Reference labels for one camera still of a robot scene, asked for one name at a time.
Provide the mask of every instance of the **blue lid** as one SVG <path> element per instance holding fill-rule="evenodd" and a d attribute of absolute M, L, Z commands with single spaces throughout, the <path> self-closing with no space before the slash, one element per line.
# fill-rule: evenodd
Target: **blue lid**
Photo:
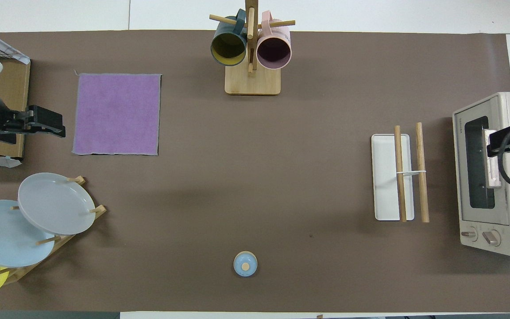
<path fill-rule="evenodd" d="M 240 252 L 235 256 L 233 269 L 242 277 L 249 277 L 257 270 L 257 258 L 251 252 Z"/>

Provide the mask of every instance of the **oven door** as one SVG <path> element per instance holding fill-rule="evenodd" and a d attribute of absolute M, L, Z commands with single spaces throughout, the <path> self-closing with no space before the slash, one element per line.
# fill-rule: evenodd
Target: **oven door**
<path fill-rule="evenodd" d="M 494 96 L 454 118 L 461 218 L 465 221 L 509 224 L 505 187 L 487 188 L 485 183 L 487 151 L 482 131 L 502 129 L 500 103 L 502 99 Z"/>

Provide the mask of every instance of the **dark green mug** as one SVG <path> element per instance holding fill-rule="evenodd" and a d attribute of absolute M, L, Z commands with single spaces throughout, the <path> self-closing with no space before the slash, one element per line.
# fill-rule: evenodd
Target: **dark green mug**
<path fill-rule="evenodd" d="M 235 25 L 220 22 L 212 39 L 210 50 L 214 60 L 225 66 L 241 63 L 245 58 L 247 48 L 247 31 L 245 25 L 245 10 L 239 9 L 237 16 L 226 18 L 235 20 Z"/>

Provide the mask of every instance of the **pink mug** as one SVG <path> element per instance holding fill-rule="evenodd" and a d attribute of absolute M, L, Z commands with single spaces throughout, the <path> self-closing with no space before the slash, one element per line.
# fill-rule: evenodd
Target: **pink mug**
<path fill-rule="evenodd" d="M 273 19 L 269 10 L 263 12 L 262 30 L 257 41 L 257 61 L 263 67 L 273 70 L 289 64 L 292 55 L 289 27 L 270 26 L 271 22 L 279 21 Z"/>

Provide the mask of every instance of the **oven knob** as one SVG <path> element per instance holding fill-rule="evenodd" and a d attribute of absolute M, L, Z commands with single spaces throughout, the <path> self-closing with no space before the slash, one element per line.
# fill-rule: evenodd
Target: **oven knob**
<path fill-rule="evenodd" d="M 501 235 L 497 230 L 492 230 L 490 232 L 483 232 L 483 238 L 487 241 L 491 246 L 501 245 Z"/>
<path fill-rule="evenodd" d="M 460 234 L 462 237 L 470 238 L 471 241 L 477 240 L 477 230 L 474 227 L 470 227 L 466 232 L 461 232 Z"/>

